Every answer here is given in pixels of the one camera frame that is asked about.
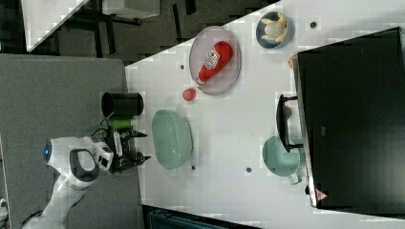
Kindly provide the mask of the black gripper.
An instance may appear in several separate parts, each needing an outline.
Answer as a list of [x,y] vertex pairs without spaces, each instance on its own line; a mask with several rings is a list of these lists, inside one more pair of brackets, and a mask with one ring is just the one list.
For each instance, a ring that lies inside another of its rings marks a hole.
[[131,128],[114,130],[109,128],[108,145],[114,153],[109,172],[112,174],[132,169],[137,164],[143,164],[150,156],[145,156],[131,148],[130,140],[133,137],[147,137],[147,134],[132,130]]

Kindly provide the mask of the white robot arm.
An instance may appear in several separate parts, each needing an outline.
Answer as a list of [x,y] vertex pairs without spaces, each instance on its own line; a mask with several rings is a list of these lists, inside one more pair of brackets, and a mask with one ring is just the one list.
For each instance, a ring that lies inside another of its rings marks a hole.
[[99,173],[121,173],[138,167],[147,159],[129,147],[133,137],[145,134],[131,128],[109,128],[104,137],[59,137],[47,142],[46,164],[58,172],[52,197],[45,209],[27,217],[18,229],[66,229],[69,211],[86,195]]

